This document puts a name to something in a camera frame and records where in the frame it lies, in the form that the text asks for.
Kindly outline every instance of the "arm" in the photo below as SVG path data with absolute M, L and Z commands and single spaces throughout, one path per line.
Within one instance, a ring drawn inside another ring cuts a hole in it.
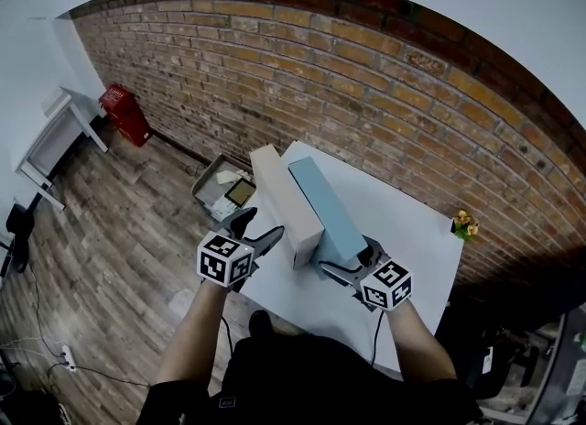
M 163 353 L 155 383 L 181 379 L 210 383 L 227 294 L 227 289 L 215 283 L 200 285 L 190 310 Z
M 401 374 L 410 383 L 455 379 L 450 356 L 419 318 L 410 300 L 387 312 Z

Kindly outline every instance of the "black shirt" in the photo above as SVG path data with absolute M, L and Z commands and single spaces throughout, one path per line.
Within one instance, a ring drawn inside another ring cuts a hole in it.
M 152 386 L 137 425 L 316 417 L 463 425 L 482 415 L 459 381 L 417 386 L 395 381 L 349 347 L 313 335 L 243 339 L 222 392 L 210 398 L 207 386 L 194 381 Z

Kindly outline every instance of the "white desk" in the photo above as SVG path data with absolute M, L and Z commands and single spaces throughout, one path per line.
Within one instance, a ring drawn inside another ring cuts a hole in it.
M 35 186 L 36 191 L 59 210 L 63 210 L 65 206 L 48 192 L 52 185 L 51 181 L 48 180 L 47 177 L 33 165 L 29 158 L 35 152 L 35 150 L 41 146 L 43 141 L 48 138 L 59 119 L 68 112 L 70 112 L 75 117 L 81 126 L 83 133 L 86 136 L 90 136 L 102 152 L 105 153 L 108 151 L 108 147 L 92 129 L 92 126 L 83 116 L 77 104 L 73 102 L 71 96 L 64 92 L 61 88 L 55 92 L 54 96 L 52 96 L 51 100 L 46 106 L 46 122 L 27 142 L 21 146 L 20 149 L 10 150 L 12 170 L 28 179 L 32 185 Z
M 283 155 L 286 163 L 312 157 L 342 200 L 358 229 L 378 240 L 398 264 L 413 274 L 412 301 L 431 332 L 440 323 L 456 275 L 462 241 L 450 233 L 451 221 L 405 193 L 302 142 Z M 258 207 L 246 235 L 257 237 L 276 225 L 256 193 L 246 206 Z M 301 329 L 351 346 L 366 360 L 380 311 L 371 313 L 352 298 L 353 290 L 321 280 L 312 267 L 294 271 L 277 244 L 257 260 L 261 267 L 241 292 Z M 378 335 L 376 362 L 399 371 L 386 321 Z

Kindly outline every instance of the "small plant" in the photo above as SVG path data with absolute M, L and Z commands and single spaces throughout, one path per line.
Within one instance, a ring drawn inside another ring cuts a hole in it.
M 478 222 L 473 222 L 468 213 L 460 210 L 458 216 L 454 217 L 453 233 L 464 241 L 470 241 L 473 236 L 478 234 Z

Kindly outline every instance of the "black shoe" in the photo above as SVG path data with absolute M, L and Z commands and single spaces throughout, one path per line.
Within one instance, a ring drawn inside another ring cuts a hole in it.
M 273 335 L 273 324 L 271 318 L 268 316 L 268 312 L 264 310 L 258 310 L 253 312 L 248 322 L 248 331 L 251 337 L 263 337 L 267 335 Z

